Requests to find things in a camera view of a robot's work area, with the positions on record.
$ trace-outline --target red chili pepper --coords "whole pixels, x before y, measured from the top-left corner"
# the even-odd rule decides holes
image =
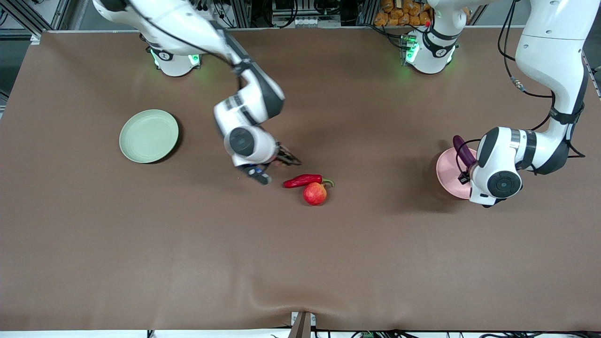
[[[284,187],[285,188],[297,188],[299,186],[305,186],[305,185],[308,185],[309,183],[313,183],[313,182],[330,183],[332,186],[334,186],[334,182],[330,181],[329,179],[323,178],[323,176],[321,176],[321,175],[303,174],[300,176],[296,176],[292,180],[287,180],[286,182],[284,182]]]

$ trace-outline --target brown table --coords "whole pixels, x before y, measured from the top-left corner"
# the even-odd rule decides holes
[[[575,136],[586,159],[523,172],[491,209],[436,180],[453,135],[548,111],[513,88],[497,34],[466,30],[426,76],[371,30],[235,33],[287,95],[265,127],[305,163],[270,169],[269,186],[233,168],[215,131],[213,106],[236,90],[225,65],[169,78],[136,34],[45,34],[1,120],[0,329],[277,327],[309,310],[338,330],[601,330],[594,90]],[[185,137],[140,165],[118,135],[149,108]],[[280,187],[304,172],[336,181],[323,207]]]

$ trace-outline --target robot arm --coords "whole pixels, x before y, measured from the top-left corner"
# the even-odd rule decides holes
[[[489,4],[495,0],[428,0],[434,8],[432,24],[426,30],[409,33],[417,43],[406,55],[406,62],[425,74],[440,72],[451,62],[455,42],[466,25],[465,7]]]
[[[462,15],[458,7],[476,4],[477,1],[456,1],[456,7],[443,7],[448,12],[439,13],[438,4],[449,2],[452,0],[430,0],[437,11],[435,23],[440,22],[441,17],[450,17],[449,22],[453,24],[447,22],[443,27],[446,34],[457,35],[453,26],[461,26],[456,20]],[[529,78],[551,89],[551,122],[544,132],[497,127],[485,134],[478,146],[477,161],[464,161],[469,168],[468,177],[472,185],[470,201],[484,206],[494,205],[522,189],[518,170],[549,174],[566,163],[572,148],[574,127],[584,109],[583,99],[588,83],[588,74],[582,64],[582,46],[599,2],[531,0],[532,11],[517,47],[516,63]],[[565,22],[577,22],[578,25],[561,29]],[[444,65],[437,64],[439,71]]]
[[[300,162],[260,125],[278,115],[284,104],[282,89],[252,60],[238,42],[215,21],[205,20],[188,1],[93,0],[106,19],[138,29],[167,75],[184,75],[192,66],[189,55],[210,54],[228,63],[246,85],[217,104],[216,125],[234,165],[261,184],[274,160]]]

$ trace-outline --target green indicator light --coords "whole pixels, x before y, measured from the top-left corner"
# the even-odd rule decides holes
[[[200,57],[198,55],[188,55],[188,58],[193,66],[196,66],[200,62]]]
[[[413,44],[413,47],[411,47],[411,49],[407,52],[407,62],[414,62],[417,52],[419,52],[419,43]]]
[[[449,58],[447,59],[447,63],[451,62],[451,60],[453,59],[453,52],[455,51],[455,47],[453,47],[451,49],[451,51],[449,52]]]
[[[159,67],[159,60],[157,60],[156,58],[156,54],[154,53],[154,51],[151,49],[150,50],[150,54],[152,55],[153,59],[154,59],[154,64]]]

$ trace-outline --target plate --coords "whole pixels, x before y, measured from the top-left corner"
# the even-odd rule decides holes
[[[469,149],[474,157],[476,157],[476,151],[474,149]],[[455,157],[457,152],[455,148],[450,148],[445,150],[440,157],[438,157],[438,161],[436,161],[436,175],[438,176],[438,182],[441,183],[442,187],[445,188],[449,194],[464,199],[469,200],[469,192],[472,188],[472,185],[468,182],[466,184],[461,184],[459,182],[459,174],[461,171],[457,168],[457,161]],[[466,166],[463,164],[461,159],[459,159],[459,166],[461,170],[465,171]]]
[[[133,162],[152,163],[169,154],[179,132],[171,114],[149,109],[135,114],[125,123],[119,135],[119,147]]]

